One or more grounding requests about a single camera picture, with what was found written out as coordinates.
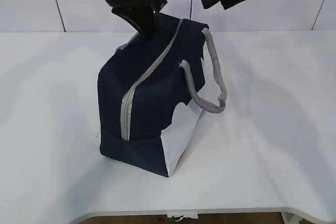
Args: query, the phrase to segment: bag handle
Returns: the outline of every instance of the bag handle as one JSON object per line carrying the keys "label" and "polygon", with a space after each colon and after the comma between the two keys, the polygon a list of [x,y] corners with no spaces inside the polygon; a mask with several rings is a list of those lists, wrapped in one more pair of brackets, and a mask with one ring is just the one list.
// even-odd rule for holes
{"label": "bag handle", "polygon": [[219,106],[198,96],[197,91],[195,89],[193,75],[191,74],[190,65],[186,60],[182,60],[182,62],[180,63],[180,67],[183,68],[184,70],[184,75],[185,75],[186,83],[188,86],[188,90],[194,102],[201,109],[209,113],[219,114],[225,110],[225,106],[226,106],[225,101],[226,101],[226,94],[227,94],[226,87],[225,87],[225,83],[222,77],[221,65],[219,63],[217,51],[216,51],[211,33],[207,28],[204,28],[202,30],[202,33],[205,36],[206,44],[208,46],[208,51],[211,57],[214,79],[221,90],[221,94],[218,97]]}

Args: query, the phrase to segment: white table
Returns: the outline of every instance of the white table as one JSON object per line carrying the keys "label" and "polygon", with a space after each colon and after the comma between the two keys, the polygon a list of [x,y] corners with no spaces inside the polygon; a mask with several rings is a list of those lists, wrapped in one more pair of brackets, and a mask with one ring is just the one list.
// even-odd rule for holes
{"label": "white table", "polygon": [[335,31],[215,33],[227,109],[203,115],[171,178],[98,151],[97,74],[130,37],[0,34],[0,223],[179,211],[336,221]]}

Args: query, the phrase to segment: navy blue bag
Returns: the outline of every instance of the navy blue bag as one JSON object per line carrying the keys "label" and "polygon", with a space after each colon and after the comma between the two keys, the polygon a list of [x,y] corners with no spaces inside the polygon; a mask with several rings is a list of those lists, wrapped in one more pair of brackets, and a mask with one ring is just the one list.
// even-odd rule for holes
{"label": "navy blue bag", "polygon": [[[226,89],[208,26],[158,13],[151,38],[135,35],[98,77],[102,155],[169,177],[202,110],[221,113]],[[219,106],[202,98],[207,41]]]}

